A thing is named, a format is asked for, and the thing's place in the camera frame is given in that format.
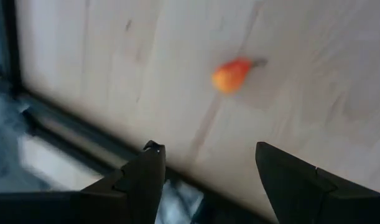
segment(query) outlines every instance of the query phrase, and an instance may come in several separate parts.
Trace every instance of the black metal frame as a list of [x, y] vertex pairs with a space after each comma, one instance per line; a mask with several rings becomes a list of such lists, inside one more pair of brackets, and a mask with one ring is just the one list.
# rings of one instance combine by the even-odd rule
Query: black metal frame
[[[56, 121], [89, 141], [103, 147], [116, 157], [120, 157], [126, 161], [136, 158], [139, 151], [135, 150], [128, 143], [108, 134], [97, 126], [86, 122], [25, 87], [21, 78], [16, 21], [15, 0], [0, 0], [0, 92], [16, 101], [21, 107], [27, 107], [22, 111], [27, 125], [27, 133], [47, 141], [102, 175], [111, 173], [114, 167], [83, 150], [81, 146], [66, 139], [59, 133], [44, 126], [39, 122], [39, 118], [46, 117]], [[244, 217], [244, 220], [252, 220], [255, 223], [268, 223], [258, 215], [241, 208], [220, 194], [168, 167], [166, 167], [165, 177], [170, 180], [182, 180], [201, 190], [205, 195], [204, 200], [209, 205], [213, 204], [223, 210], [234, 211]]]

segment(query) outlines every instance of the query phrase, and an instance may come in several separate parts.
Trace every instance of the black plastic part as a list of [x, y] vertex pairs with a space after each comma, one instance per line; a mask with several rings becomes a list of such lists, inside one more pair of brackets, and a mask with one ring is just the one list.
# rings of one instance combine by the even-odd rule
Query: black plastic part
[[380, 223], [380, 193], [310, 165], [265, 142], [256, 164], [280, 224]]
[[[80, 192], [0, 194], [0, 223], [155, 222], [165, 180], [165, 147], [152, 147], [122, 170]], [[116, 190], [119, 181], [132, 185]]]

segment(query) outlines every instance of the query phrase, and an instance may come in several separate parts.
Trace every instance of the wooden table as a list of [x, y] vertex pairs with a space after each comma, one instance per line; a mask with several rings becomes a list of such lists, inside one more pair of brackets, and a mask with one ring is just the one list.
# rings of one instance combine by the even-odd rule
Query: wooden table
[[[380, 0], [17, 4], [27, 85], [261, 215], [258, 141], [380, 192]], [[222, 95], [237, 56], [268, 64]]]

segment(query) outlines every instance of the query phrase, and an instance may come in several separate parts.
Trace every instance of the blurry fruit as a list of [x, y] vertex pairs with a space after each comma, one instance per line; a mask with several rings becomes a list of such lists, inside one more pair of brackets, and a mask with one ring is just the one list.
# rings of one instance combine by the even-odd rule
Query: blurry fruit
[[234, 93], [240, 89], [248, 71], [254, 63], [246, 58], [237, 58], [222, 66], [212, 75], [213, 85], [223, 93]]

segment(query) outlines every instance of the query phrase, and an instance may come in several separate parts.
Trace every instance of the light wood panel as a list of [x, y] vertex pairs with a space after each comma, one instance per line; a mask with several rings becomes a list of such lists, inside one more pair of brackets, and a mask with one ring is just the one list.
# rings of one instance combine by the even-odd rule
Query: light wood panel
[[380, 191], [380, 1], [266, 1], [245, 44], [269, 64], [223, 99], [193, 174], [273, 218], [266, 141]]
[[[26, 83], [274, 220], [257, 141], [380, 191], [380, 0], [18, 1]], [[223, 96], [210, 73], [268, 59]]]

